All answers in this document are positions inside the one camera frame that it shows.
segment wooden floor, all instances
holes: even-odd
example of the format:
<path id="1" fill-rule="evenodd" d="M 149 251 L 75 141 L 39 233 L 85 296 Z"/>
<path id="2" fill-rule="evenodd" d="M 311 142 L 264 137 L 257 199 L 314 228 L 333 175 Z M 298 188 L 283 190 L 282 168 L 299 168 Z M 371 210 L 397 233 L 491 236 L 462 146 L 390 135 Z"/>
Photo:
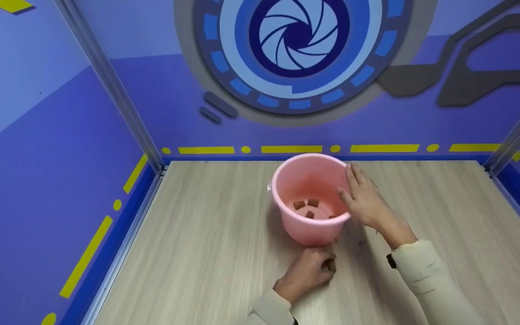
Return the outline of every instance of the wooden floor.
<path id="1" fill-rule="evenodd" d="M 300 249 L 266 185 L 278 162 L 172 162 L 96 321 L 235 325 Z M 492 325 L 520 325 L 520 218 L 473 161 L 359 162 L 431 240 Z M 423 313 L 374 230 L 347 224 L 338 273 L 301 300 L 302 325 L 415 325 Z"/>

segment bucket rim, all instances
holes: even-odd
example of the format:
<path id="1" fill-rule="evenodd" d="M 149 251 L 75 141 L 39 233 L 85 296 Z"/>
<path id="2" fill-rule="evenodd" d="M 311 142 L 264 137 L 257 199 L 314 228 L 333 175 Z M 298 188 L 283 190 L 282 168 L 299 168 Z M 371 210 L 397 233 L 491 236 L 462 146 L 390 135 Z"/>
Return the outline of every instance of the bucket rim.
<path id="1" fill-rule="evenodd" d="M 344 161 L 341 161 L 332 156 L 328 156 L 327 154 L 321 154 L 321 153 L 303 153 L 303 154 L 298 154 L 294 157 L 291 157 L 291 158 L 285 160 L 284 162 L 282 162 L 282 164 L 280 164 L 280 166 L 278 166 L 278 168 L 274 172 L 274 175 L 272 175 L 271 192 L 272 192 L 272 198 L 276 202 L 276 205 L 278 206 L 278 208 L 280 208 L 280 210 L 286 211 L 296 220 L 306 223 L 306 224 L 312 224 L 312 225 L 317 225 L 317 226 L 332 226 L 332 225 L 338 225 L 338 224 L 343 224 L 343 223 L 347 222 L 350 219 L 349 212 L 344 212 L 340 216 L 337 216 L 337 217 L 331 218 L 331 219 L 311 219 L 311 218 L 303 217 L 303 216 L 297 214 L 295 211 L 293 211 L 287 205 L 285 205 L 284 202 L 282 201 L 282 199 L 280 198 L 280 196 L 278 195 L 278 191 L 276 190 L 277 189 L 277 178 L 278 178 L 278 175 L 280 175 L 280 172 L 282 171 L 282 169 L 284 167 L 286 167 L 286 165 L 292 163 L 293 161 L 300 160 L 300 159 L 306 158 L 306 157 L 324 158 L 326 160 L 330 160 L 330 161 L 333 161 L 333 162 L 339 164 L 343 168 L 346 168 L 346 165 L 347 165 Z"/>

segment beige sleeve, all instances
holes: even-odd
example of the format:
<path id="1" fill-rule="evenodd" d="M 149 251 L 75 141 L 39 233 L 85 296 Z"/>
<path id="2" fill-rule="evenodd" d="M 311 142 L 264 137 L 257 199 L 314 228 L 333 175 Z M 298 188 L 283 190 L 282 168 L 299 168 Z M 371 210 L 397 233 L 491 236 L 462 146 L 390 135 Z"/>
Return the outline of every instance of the beige sleeve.
<path id="1" fill-rule="evenodd" d="M 392 259 L 417 296 L 430 325 L 483 325 L 485 322 L 452 280 L 429 241 L 402 245 Z"/>
<path id="2" fill-rule="evenodd" d="M 293 325 L 295 321 L 290 308 L 290 302 L 270 289 L 256 300 L 242 325 Z"/>

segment right hand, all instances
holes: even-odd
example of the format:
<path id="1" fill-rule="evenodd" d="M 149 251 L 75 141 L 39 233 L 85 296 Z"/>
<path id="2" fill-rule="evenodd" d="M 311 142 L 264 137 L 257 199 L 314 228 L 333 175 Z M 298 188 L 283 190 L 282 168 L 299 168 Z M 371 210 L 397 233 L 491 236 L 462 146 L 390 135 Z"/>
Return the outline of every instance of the right hand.
<path id="1" fill-rule="evenodd" d="M 394 218 L 394 212 L 380 195 L 378 187 L 362 169 L 347 164 L 345 172 L 350 193 L 339 187 L 338 194 L 356 220 L 378 230 L 384 222 Z"/>
<path id="2" fill-rule="evenodd" d="M 393 250 L 418 240 L 409 224 L 396 216 L 380 195 L 376 184 L 362 169 L 347 164 L 345 171 L 350 193 L 339 188 L 338 194 L 353 218 L 380 232 Z"/>

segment pink bucket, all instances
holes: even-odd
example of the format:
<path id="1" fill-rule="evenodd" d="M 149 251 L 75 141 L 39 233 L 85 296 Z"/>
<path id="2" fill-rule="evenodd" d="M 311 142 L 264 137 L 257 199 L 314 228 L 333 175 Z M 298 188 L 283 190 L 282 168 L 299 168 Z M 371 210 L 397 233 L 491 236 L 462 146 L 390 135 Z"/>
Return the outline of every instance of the pink bucket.
<path id="1" fill-rule="evenodd" d="M 350 218 L 338 196 L 338 187 L 348 190 L 346 164 L 325 154 L 300 154 L 284 161 L 272 177 L 271 190 L 280 208 L 287 233 L 307 246 L 323 246 L 334 241 Z M 307 205 L 319 200 L 318 207 Z M 304 201 L 296 210 L 294 202 Z M 311 211 L 314 218 L 306 218 Z"/>

